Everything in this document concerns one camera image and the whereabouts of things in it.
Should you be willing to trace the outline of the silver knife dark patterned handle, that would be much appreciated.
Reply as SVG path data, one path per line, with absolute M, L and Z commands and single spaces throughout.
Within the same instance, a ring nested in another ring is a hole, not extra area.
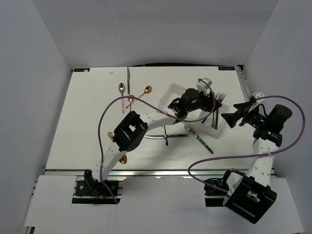
M 128 95 L 130 94 L 130 78 L 131 78 L 131 73 L 129 67 L 127 67 L 127 93 Z

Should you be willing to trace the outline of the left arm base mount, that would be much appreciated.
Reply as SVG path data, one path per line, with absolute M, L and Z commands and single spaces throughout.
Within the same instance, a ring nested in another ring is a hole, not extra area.
M 116 201 L 120 202 L 122 195 L 121 181 L 107 180 L 105 183 L 110 188 Z M 116 205 L 117 203 L 101 182 L 92 189 L 85 180 L 78 180 L 75 184 L 72 204 Z

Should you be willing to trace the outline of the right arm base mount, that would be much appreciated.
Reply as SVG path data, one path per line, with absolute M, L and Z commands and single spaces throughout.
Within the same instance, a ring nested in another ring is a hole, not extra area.
M 254 203 L 257 203 L 256 197 L 252 194 L 247 193 L 245 197 L 243 197 L 243 187 L 236 187 L 236 184 L 241 182 L 242 176 L 230 176 L 228 178 L 210 178 L 205 180 L 205 182 L 212 185 L 204 186 L 205 195 L 212 197 L 212 196 L 224 196 L 224 206 L 227 208 L 232 207 L 242 207 L 244 209 L 250 208 Z M 232 194 L 231 197 L 227 195 L 227 192 L 223 192 L 218 190 L 218 188 L 229 191 L 230 188 L 236 188 L 236 191 Z

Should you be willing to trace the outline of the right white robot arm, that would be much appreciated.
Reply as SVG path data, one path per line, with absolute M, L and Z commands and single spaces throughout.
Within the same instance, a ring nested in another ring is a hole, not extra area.
M 275 105 L 269 114 L 261 114 L 261 105 L 251 102 L 234 107 L 236 112 L 221 116 L 231 128 L 237 124 L 249 124 L 254 128 L 253 153 L 256 157 L 246 173 L 236 169 L 226 171 L 220 182 L 221 191 L 226 194 L 223 206 L 255 224 L 276 201 L 277 194 L 270 183 L 272 152 L 281 146 L 280 132 L 293 113 L 280 104 Z

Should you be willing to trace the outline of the blue metallic fork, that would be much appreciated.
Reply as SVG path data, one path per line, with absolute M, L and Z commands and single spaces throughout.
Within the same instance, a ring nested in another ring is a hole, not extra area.
M 219 101 L 221 103 L 224 100 L 225 96 L 226 96 L 225 93 L 217 93 L 215 95 L 215 98 L 216 98 L 217 101 Z

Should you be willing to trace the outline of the silver fork green patterned handle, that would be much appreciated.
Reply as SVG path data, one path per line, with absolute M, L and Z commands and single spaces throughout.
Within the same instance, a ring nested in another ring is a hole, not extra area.
M 216 130 L 217 130 L 217 126 L 218 126 L 218 114 L 219 114 L 219 109 L 217 109 L 215 112 L 215 129 Z

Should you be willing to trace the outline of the silver spoon green patterned handle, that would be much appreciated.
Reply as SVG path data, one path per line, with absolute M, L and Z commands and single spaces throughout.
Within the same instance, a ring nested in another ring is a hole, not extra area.
M 214 151 L 208 144 L 196 133 L 194 127 L 192 125 L 185 124 L 184 129 L 191 133 L 211 154 L 214 154 Z

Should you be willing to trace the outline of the ornate gold spoon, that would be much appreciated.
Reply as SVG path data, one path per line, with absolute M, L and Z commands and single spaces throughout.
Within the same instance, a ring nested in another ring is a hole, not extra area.
M 110 138 L 111 141 L 113 141 L 113 133 L 112 132 L 108 132 L 108 137 Z M 123 155 L 120 159 L 119 159 L 119 162 L 121 164 L 126 164 L 127 163 L 127 156 L 126 155 Z

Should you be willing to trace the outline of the silver knife green patterned handle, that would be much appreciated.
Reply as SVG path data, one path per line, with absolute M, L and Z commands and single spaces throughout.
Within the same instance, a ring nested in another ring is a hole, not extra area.
M 188 137 L 188 134 L 168 134 L 168 138 Z M 145 135 L 147 139 L 164 139 L 164 135 Z

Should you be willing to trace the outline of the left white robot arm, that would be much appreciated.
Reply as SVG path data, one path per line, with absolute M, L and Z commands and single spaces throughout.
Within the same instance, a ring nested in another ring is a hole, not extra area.
M 213 91 L 199 91 L 194 88 L 187 89 L 180 98 L 174 99 L 169 104 L 168 108 L 174 112 L 172 115 L 135 97 L 135 100 L 148 105 L 153 108 L 155 112 L 139 115 L 135 111 L 130 111 L 115 128 L 113 141 L 105 152 L 101 142 L 101 124 L 111 105 L 120 99 L 123 100 L 125 97 L 118 97 L 109 103 L 99 119 L 97 127 L 97 136 L 101 152 L 99 179 L 93 177 L 91 170 L 86 170 L 84 173 L 86 189 L 92 195 L 101 195 L 105 191 L 112 192 L 110 187 L 105 183 L 109 173 L 122 156 L 139 146 L 148 131 L 166 125 L 174 125 L 182 121 L 188 122 L 186 117 L 189 112 L 200 109 L 210 115 L 222 106 L 222 104 L 215 99 Z

